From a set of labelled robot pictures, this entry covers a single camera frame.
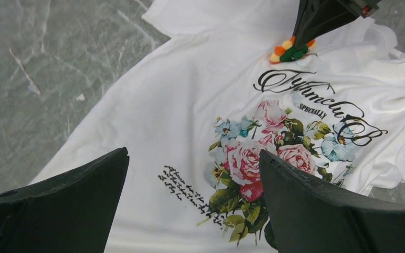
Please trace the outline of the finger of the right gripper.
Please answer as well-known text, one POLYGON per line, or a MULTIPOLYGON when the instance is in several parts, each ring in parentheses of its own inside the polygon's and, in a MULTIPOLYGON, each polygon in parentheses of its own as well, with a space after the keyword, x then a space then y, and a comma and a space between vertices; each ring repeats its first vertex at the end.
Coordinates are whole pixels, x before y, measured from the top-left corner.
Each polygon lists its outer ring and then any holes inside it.
POLYGON ((380 0, 300 0, 293 46, 302 48, 321 35, 372 15, 379 3, 380 0))

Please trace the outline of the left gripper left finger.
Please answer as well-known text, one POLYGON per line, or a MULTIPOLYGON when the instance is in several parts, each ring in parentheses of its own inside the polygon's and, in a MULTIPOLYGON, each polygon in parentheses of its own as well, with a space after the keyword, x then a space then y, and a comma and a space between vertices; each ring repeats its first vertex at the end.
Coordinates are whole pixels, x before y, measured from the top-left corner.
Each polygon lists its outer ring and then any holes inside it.
POLYGON ((0 252, 104 252, 129 166, 126 148, 0 194, 0 252))

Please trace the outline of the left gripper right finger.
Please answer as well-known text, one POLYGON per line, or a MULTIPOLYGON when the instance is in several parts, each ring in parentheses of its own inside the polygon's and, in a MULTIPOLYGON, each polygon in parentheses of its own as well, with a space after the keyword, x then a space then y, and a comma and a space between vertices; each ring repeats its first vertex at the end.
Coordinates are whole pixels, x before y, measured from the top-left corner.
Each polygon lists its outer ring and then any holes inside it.
POLYGON ((405 252, 405 205, 340 188, 262 150, 259 170, 278 252, 405 252))

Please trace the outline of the orange yellow pompom brooch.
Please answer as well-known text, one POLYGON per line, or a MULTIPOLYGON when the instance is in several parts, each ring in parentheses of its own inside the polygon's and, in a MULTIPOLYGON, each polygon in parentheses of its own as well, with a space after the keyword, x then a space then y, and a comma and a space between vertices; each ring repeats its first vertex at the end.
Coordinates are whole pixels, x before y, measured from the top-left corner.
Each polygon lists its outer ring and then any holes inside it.
POLYGON ((312 54, 312 51, 316 48, 315 39, 309 41, 300 49, 294 46, 295 40, 296 36, 292 36, 289 40, 284 41, 281 46, 276 46, 269 57, 269 62, 271 64, 280 64, 297 61, 312 54))

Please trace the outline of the white printed t-shirt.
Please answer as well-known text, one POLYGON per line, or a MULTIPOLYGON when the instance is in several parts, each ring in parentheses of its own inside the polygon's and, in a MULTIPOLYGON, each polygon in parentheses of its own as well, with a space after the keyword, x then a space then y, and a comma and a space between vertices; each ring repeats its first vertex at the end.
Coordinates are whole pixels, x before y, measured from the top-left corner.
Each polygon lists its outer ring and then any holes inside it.
POLYGON ((405 182, 405 57, 360 18, 283 63, 296 1, 154 1, 169 36, 105 94, 35 178, 130 153, 106 252, 272 252, 267 150, 368 195, 405 182))

